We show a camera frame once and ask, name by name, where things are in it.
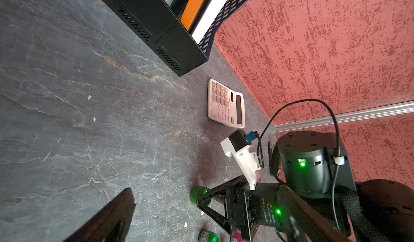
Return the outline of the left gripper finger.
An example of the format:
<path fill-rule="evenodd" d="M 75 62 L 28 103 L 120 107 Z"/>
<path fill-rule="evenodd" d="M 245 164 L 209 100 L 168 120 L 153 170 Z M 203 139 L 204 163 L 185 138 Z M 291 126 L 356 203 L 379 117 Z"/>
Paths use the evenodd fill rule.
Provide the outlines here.
<path fill-rule="evenodd" d="M 124 242 L 126 240 L 135 202 L 131 188 L 120 192 L 76 232 L 67 242 Z"/>

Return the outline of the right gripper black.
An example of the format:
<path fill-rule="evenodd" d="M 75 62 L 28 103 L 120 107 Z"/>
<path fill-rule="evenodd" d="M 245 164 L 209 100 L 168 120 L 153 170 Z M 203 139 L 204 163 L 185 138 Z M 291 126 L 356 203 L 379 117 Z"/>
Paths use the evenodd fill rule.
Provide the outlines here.
<path fill-rule="evenodd" d="M 230 203 L 237 202 L 237 189 L 243 188 L 247 184 L 244 175 L 231 179 L 202 195 L 197 199 L 197 207 L 214 220 L 228 235 L 233 236 L 236 231 L 236 221 L 229 207 Z M 242 240 L 253 240 L 260 226 L 275 229 L 276 235 L 280 240 L 286 240 L 282 236 L 288 227 L 288 209 L 279 192 L 281 184 L 277 183 L 258 183 L 255 190 L 245 189 L 243 198 L 241 220 L 244 224 L 238 225 Z M 212 200 L 223 204 L 224 215 L 209 207 Z"/>

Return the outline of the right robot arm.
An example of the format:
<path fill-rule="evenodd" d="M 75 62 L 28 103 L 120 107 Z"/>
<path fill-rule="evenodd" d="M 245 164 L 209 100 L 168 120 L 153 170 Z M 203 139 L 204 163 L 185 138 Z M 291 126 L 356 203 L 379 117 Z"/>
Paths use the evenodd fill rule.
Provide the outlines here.
<path fill-rule="evenodd" d="M 213 189 L 193 187 L 190 200 L 230 236 L 253 241 L 260 226 L 284 242 L 411 242 L 414 191 L 399 182 L 356 182 L 340 132 L 290 132 L 268 146 L 269 172 L 262 183 L 257 132 L 239 129 L 221 142 L 242 175 Z"/>

